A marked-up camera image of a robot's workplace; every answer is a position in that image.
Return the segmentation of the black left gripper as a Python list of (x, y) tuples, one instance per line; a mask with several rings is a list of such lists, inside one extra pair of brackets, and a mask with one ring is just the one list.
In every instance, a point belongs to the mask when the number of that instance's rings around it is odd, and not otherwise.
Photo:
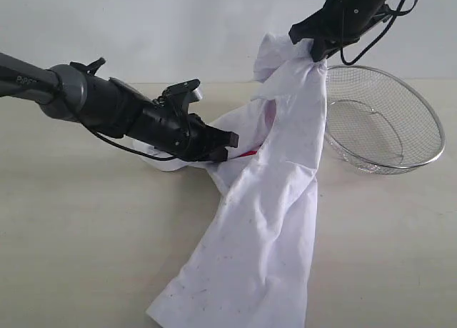
[(221, 163), (228, 160), (225, 147), (238, 146), (238, 134), (205, 125), (196, 114), (154, 105), (145, 106), (127, 136), (147, 143), (184, 161)]

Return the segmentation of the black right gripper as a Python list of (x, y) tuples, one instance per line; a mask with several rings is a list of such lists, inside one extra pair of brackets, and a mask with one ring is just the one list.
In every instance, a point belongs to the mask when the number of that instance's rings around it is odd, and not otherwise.
[(322, 61), (336, 49), (360, 40), (361, 19), (355, 10), (361, 10), (361, 0), (326, 0), (309, 19), (293, 24), (288, 36), (292, 44), (313, 39), (311, 57), (314, 62)]

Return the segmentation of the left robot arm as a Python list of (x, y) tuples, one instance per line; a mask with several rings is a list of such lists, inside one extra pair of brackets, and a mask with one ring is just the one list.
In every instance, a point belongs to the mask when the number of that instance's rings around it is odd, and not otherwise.
[(1, 55), (1, 95), (37, 103), (52, 119), (80, 123), (113, 144), (125, 136), (165, 152), (165, 160), (223, 162), (238, 134), (205, 124), (189, 105), (201, 100), (198, 79), (166, 87), (150, 99), (119, 79), (96, 75), (104, 58), (42, 69)]

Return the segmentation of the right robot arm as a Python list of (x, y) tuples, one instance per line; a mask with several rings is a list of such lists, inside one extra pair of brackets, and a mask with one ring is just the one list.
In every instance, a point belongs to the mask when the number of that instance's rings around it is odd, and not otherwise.
[(326, 0), (321, 9), (290, 28), (293, 44), (313, 41), (311, 58), (321, 61), (360, 38), (386, 14), (386, 0)]

